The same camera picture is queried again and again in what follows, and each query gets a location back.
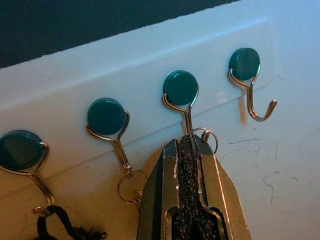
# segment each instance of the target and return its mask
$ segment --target dark background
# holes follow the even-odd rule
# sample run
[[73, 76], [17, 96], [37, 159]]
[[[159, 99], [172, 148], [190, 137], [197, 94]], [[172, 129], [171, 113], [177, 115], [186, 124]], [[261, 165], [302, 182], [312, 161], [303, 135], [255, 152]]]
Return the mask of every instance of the dark background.
[[237, 0], [0, 0], [0, 68]]

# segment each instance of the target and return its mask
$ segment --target round green magnet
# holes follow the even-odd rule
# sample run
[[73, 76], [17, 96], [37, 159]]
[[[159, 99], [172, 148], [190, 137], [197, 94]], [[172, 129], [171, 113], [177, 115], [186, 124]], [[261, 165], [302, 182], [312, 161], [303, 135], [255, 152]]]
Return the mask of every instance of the round green magnet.
[[191, 103], [198, 92], [196, 78], [187, 71], [177, 70], [169, 74], [163, 85], [163, 92], [172, 104], [182, 106]]
[[8, 170], [29, 169], [45, 156], [46, 149], [33, 132], [14, 130], [0, 138], [0, 165]]
[[260, 57], [253, 48], [240, 48], [233, 53], [229, 61], [229, 69], [232, 68], [233, 75], [245, 81], [258, 72], [260, 66]]
[[125, 125], [126, 118], [126, 112], [121, 104], [109, 97], [94, 101], [87, 113], [89, 127], [101, 135], [118, 132]]

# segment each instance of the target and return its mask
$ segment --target green hook cap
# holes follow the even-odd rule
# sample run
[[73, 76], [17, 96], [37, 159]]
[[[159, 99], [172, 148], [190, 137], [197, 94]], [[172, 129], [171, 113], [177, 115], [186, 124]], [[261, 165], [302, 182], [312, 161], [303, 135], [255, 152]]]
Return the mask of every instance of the green hook cap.
[[41, 162], [46, 149], [33, 132], [14, 130], [0, 139], [0, 165], [18, 171], [31, 168]]
[[258, 72], [260, 65], [260, 57], [253, 48], [240, 48], [235, 51], [229, 61], [229, 69], [232, 68], [233, 75], [245, 81]]
[[163, 85], [167, 99], [175, 105], [182, 106], [191, 103], [198, 92], [196, 78], [187, 71], [177, 70], [169, 74]]
[[125, 125], [126, 118], [126, 112], [121, 104], [109, 97], [94, 101], [87, 113], [89, 127], [101, 135], [118, 132]]

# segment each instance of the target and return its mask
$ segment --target black tassel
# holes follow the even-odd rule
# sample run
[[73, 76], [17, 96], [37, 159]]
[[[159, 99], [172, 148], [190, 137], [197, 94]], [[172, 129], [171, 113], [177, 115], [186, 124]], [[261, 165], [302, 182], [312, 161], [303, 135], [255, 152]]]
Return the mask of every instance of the black tassel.
[[[107, 237], [106, 232], [98, 232], [94, 231], [93, 229], [87, 232], [83, 227], [73, 227], [67, 212], [60, 206], [51, 205], [48, 206], [46, 209], [59, 217], [66, 232], [74, 240], [103, 240]], [[57, 240], [55, 237], [51, 236], [48, 233], [45, 217], [40, 216], [36, 225], [39, 237], [35, 240]]]

